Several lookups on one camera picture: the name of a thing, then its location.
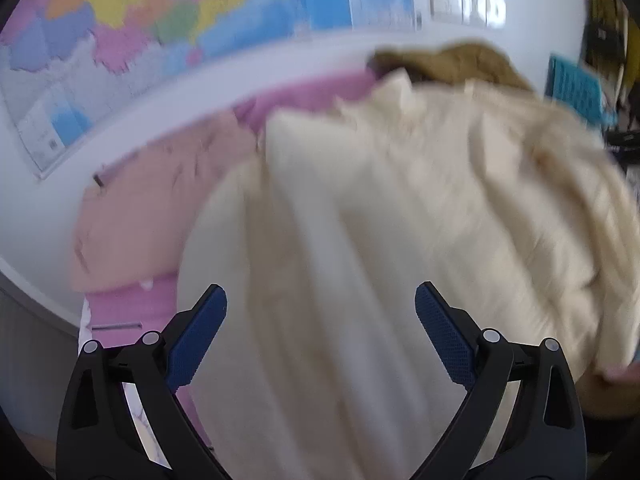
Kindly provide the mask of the cream beige jacket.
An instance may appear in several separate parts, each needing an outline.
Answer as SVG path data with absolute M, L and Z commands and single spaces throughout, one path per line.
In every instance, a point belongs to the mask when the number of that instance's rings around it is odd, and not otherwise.
M 278 110 L 186 242 L 178 306 L 228 312 L 192 396 L 235 479 L 405 479 L 464 391 L 416 316 L 433 283 L 570 372 L 639 342 L 639 209 L 569 108 L 473 81 L 385 78 L 325 113 Z

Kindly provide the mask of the olive brown jacket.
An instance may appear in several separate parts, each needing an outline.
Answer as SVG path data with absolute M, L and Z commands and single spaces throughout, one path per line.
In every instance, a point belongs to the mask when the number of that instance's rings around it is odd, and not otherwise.
M 460 86 L 469 80 L 533 91 L 534 88 L 502 51 L 484 42 L 462 42 L 439 50 L 376 50 L 367 66 L 378 78 L 404 70 L 413 84 L 440 82 Z

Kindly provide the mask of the folded pink garment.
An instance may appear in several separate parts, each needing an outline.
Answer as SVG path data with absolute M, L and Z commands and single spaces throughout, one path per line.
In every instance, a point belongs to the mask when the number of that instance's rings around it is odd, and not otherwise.
M 86 189 L 70 248 L 70 287 L 104 292 L 177 271 L 209 194 L 256 148 L 256 134 L 225 110 L 134 152 Z

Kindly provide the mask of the white wall socket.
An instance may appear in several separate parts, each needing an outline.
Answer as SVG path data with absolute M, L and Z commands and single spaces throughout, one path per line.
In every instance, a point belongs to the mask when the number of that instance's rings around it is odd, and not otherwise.
M 462 23 L 462 0 L 431 0 L 431 16 L 434 21 Z
M 487 0 L 462 0 L 462 23 L 465 25 L 487 26 Z

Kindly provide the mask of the pink floral bed sheet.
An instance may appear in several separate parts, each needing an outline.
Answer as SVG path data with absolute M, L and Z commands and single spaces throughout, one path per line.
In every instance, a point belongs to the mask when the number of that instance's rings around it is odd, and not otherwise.
M 349 118 L 368 70 L 273 91 L 141 150 L 107 188 L 141 224 L 115 237 L 93 322 L 137 341 L 189 311 L 209 285 L 227 313 L 190 396 L 229 474 L 349 472 L 385 442 L 356 367 L 385 330 L 368 228 L 341 198 L 370 172 Z

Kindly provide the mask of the colourful wall map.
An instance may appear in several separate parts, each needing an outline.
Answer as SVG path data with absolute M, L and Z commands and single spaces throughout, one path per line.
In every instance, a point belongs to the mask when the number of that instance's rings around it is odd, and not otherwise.
M 41 177 L 100 122 L 214 58 L 313 32 L 414 26 L 414 0 L 20 0 L 1 31 L 1 96 Z

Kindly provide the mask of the grey wardrobe door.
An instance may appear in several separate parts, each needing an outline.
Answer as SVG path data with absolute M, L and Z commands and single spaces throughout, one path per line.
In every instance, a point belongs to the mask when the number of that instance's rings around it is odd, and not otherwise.
M 76 361 L 79 304 L 65 309 L 1 263 L 1 408 L 21 432 L 53 441 Z

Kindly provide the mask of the mustard yellow hanging garment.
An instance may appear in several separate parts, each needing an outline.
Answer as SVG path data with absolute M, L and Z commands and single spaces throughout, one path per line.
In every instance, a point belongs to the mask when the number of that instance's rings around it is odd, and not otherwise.
M 625 26 L 620 0 L 589 0 L 585 61 L 613 87 L 626 63 Z

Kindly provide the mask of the white wall socket left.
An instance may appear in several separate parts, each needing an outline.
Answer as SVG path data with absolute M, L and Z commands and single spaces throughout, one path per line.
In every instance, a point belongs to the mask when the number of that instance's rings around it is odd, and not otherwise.
M 431 16 L 434 21 L 462 23 L 462 0 L 431 0 Z

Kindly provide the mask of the white wall switch plate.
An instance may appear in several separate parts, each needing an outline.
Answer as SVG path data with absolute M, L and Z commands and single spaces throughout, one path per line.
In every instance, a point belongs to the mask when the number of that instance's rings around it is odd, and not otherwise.
M 493 29 L 504 27 L 506 24 L 506 0 L 486 0 L 486 24 Z

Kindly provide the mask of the white wall socket middle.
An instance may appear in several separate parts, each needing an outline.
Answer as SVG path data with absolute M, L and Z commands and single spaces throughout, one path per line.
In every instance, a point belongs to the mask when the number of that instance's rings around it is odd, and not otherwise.
M 462 0 L 462 23 L 465 25 L 487 26 L 487 0 Z

